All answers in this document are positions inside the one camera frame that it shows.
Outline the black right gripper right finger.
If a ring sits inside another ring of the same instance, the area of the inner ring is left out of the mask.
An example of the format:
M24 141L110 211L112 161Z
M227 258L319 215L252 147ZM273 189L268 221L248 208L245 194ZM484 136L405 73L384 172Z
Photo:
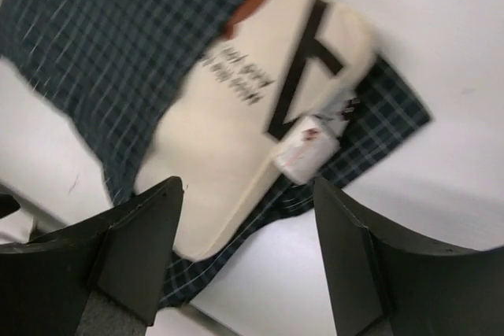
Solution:
M419 234L323 178L313 203L337 334L502 334L502 248Z

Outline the cream pillow with bear print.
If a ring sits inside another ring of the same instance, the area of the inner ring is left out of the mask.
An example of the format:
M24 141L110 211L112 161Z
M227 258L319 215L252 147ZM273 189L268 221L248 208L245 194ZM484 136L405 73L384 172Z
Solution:
M232 239L283 172L289 142L334 142L344 97L376 62L370 25L338 0L264 0L186 75L136 177L185 187L174 250L200 261Z

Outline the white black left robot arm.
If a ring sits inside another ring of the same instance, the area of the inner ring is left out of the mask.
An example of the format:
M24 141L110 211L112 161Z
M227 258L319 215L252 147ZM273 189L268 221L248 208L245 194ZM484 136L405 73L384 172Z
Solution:
M20 209L20 204L10 194L0 194L0 218L7 217Z

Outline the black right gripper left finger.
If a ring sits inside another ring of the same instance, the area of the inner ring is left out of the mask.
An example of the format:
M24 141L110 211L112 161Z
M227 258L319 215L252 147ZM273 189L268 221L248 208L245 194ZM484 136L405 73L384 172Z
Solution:
M182 181L171 177L89 219L2 245L2 334L145 334L182 203Z

